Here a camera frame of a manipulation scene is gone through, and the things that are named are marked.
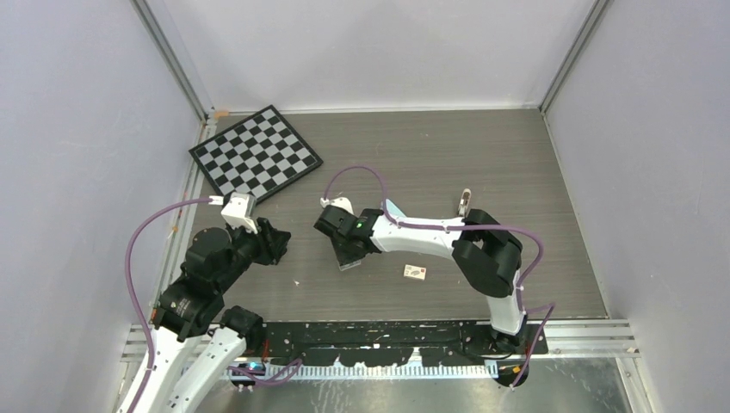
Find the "small white staple box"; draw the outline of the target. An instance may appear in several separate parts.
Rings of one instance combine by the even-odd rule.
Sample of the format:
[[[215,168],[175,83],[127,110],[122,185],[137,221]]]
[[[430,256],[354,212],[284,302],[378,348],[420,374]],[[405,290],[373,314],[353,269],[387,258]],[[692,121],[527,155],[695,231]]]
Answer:
[[[406,264],[404,266],[403,276],[413,280],[425,280],[426,268]]]

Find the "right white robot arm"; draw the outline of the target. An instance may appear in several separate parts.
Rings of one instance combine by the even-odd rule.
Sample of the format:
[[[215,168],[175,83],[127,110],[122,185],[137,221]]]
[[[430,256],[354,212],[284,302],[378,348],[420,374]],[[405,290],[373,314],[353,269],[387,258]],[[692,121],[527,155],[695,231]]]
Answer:
[[[455,263],[468,284],[486,296],[491,314],[492,344],[513,353],[526,340],[526,316],[515,284],[521,274],[522,243],[508,231],[482,230],[495,225],[488,213],[473,209],[466,217],[407,217],[390,200],[383,209],[366,208],[358,215],[327,205],[313,227],[331,240],[342,270],[369,254],[413,252]]]

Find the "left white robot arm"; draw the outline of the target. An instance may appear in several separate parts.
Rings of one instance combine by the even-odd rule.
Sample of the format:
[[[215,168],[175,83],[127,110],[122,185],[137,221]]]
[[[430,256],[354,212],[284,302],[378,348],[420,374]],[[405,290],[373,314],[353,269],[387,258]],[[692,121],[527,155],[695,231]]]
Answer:
[[[253,264],[276,265],[291,234],[265,218],[257,230],[208,228],[186,252],[181,275],[160,295],[149,343],[120,412],[194,412],[225,370],[253,356],[266,337],[263,319],[224,294]]]

